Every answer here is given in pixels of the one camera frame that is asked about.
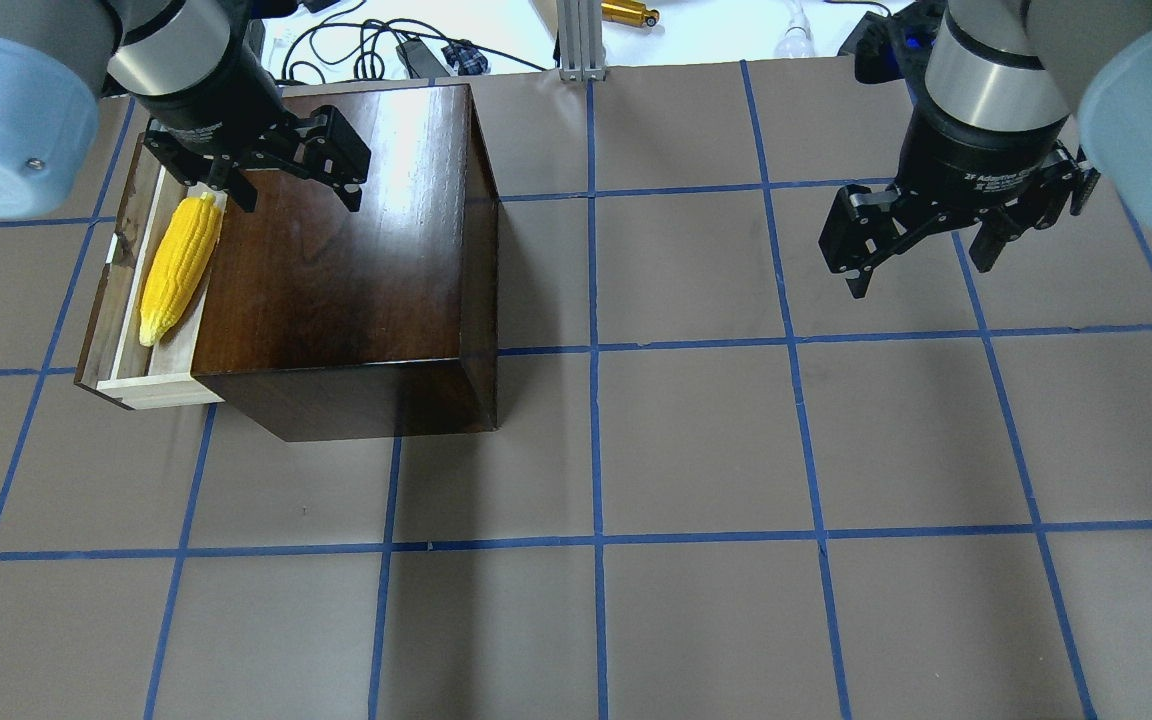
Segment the corn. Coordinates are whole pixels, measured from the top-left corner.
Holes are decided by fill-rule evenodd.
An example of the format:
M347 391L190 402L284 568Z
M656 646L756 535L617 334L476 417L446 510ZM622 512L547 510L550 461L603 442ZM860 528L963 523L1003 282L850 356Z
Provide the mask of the corn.
M185 197L172 213L141 295L141 344L154 346L189 306L220 236L220 215L211 192Z

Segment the dark brown wooden box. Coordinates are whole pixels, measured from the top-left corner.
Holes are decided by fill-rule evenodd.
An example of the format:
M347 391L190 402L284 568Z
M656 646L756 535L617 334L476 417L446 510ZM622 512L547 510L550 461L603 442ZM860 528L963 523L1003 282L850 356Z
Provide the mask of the dark brown wooden box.
M161 237L152 227L161 210L134 219L151 184L143 165L156 167L141 152L120 210L123 247L101 279L77 384L132 407L214 393L287 441L495 427L499 199L470 90L287 101L301 115L324 104L371 146L361 211L349 213L320 184L248 173L257 210L228 206L196 316L156 348L160 357L143 361L118 321L131 316L129 266ZM156 196L164 190L169 214L184 188L159 179ZM150 240L137 242L141 234ZM172 367L174 356L183 359ZM145 392L156 379L162 396Z

